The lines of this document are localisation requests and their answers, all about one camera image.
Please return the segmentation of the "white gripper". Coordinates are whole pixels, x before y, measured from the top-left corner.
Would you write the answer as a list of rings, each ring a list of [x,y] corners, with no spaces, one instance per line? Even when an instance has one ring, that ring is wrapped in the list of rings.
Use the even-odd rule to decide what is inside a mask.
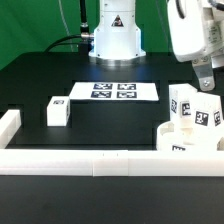
[[[208,56],[224,47],[224,0],[167,0],[167,12],[177,60],[193,60],[200,89],[213,90],[214,73]]]

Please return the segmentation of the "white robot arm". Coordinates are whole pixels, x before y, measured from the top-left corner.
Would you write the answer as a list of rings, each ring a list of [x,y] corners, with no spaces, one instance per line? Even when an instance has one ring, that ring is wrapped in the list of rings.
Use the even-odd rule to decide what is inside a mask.
[[[146,56],[135,5],[136,0],[100,0],[92,61],[115,65]],[[213,70],[224,66],[224,0],[167,0],[167,11],[176,59],[192,63],[201,90],[214,89]]]

